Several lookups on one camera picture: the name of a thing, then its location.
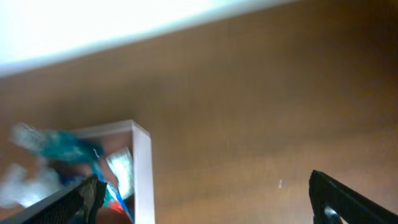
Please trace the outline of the teal Listerine mouthwash bottle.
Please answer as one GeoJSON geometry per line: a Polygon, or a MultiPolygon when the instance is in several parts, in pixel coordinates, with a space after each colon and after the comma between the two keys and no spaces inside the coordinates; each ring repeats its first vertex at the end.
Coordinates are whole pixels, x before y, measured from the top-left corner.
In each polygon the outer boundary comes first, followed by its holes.
{"type": "Polygon", "coordinates": [[[104,154],[100,144],[68,131],[37,129],[24,123],[12,128],[12,141],[36,156],[71,164],[94,163],[104,154]]]}

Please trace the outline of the green white soap packet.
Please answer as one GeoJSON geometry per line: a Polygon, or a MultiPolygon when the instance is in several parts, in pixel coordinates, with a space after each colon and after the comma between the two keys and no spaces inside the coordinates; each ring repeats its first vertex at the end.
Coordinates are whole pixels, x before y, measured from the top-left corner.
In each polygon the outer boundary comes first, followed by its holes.
{"type": "Polygon", "coordinates": [[[126,146],[106,157],[112,173],[118,179],[118,192],[123,200],[134,194],[134,165],[130,149],[126,146]]]}

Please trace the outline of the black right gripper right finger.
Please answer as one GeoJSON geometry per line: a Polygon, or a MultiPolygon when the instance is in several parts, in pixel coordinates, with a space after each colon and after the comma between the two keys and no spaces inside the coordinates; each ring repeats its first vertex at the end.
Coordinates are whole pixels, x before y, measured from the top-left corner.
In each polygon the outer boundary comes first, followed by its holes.
{"type": "Polygon", "coordinates": [[[318,170],[311,173],[309,197],[314,224],[397,223],[397,214],[318,170]]]}

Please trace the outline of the blue white toothbrush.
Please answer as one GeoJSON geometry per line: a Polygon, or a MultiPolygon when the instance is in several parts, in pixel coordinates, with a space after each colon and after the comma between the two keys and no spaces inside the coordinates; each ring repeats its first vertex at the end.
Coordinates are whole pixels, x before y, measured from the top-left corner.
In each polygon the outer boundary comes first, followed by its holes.
{"type": "Polygon", "coordinates": [[[90,165],[90,167],[93,173],[98,176],[99,180],[102,183],[106,184],[105,195],[104,195],[104,206],[107,208],[111,208],[123,215],[126,215],[130,223],[135,224],[134,212],[131,211],[127,203],[123,200],[121,194],[118,192],[116,187],[114,187],[112,183],[105,180],[100,171],[99,164],[93,163],[92,165],[90,165]]]}

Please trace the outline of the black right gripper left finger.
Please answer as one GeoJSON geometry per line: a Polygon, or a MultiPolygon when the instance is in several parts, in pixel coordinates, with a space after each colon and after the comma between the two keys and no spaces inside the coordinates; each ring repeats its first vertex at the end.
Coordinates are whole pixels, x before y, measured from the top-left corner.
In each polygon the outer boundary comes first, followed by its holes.
{"type": "Polygon", "coordinates": [[[107,183],[91,175],[1,220],[1,224],[94,224],[104,204],[106,187],[107,183]]]}

